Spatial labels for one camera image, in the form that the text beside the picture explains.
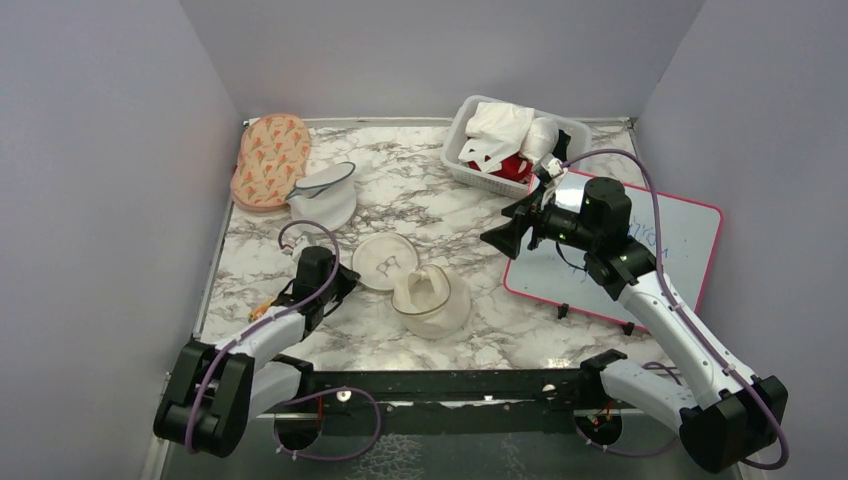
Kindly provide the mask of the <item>white bra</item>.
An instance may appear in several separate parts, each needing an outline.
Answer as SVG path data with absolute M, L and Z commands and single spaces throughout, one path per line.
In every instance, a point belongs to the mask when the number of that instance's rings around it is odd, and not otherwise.
M 526 137 L 535 110 L 504 102 L 480 102 L 465 126 L 467 141 L 458 159 L 474 163 L 484 173 L 500 169 L 508 157 L 517 154 Z
M 536 117 L 532 120 L 521 143 L 519 155 L 532 163 L 537 163 L 553 152 L 558 141 L 558 123 L 549 117 Z

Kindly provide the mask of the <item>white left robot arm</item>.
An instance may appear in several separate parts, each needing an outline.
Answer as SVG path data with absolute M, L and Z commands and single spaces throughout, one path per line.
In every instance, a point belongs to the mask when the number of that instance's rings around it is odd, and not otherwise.
M 182 347 L 154 417 L 154 435 L 191 453 L 224 458 L 248 422 L 269 408 L 309 406 L 314 368 L 284 351 L 306 339 L 359 280 L 330 249 L 305 248 L 294 278 L 259 319 L 214 344 L 190 340 Z

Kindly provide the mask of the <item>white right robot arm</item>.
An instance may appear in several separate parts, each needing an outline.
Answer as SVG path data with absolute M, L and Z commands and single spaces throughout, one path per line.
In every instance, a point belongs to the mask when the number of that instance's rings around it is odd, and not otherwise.
M 786 443 L 781 420 L 788 391 L 775 376 L 742 365 L 709 334 L 672 288 L 661 258 L 632 237 L 632 203 L 617 180 L 595 177 L 578 211 L 544 197 L 544 187 L 503 209 L 508 223 L 481 234 L 482 242 L 517 259 L 543 240 L 580 250 L 585 270 L 609 297 L 633 314 L 673 361 L 678 385 L 610 350 L 580 366 L 579 398 L 600 407 L 620 400 L 674 430 L 690 458 L 719 473 L 751 455 Z

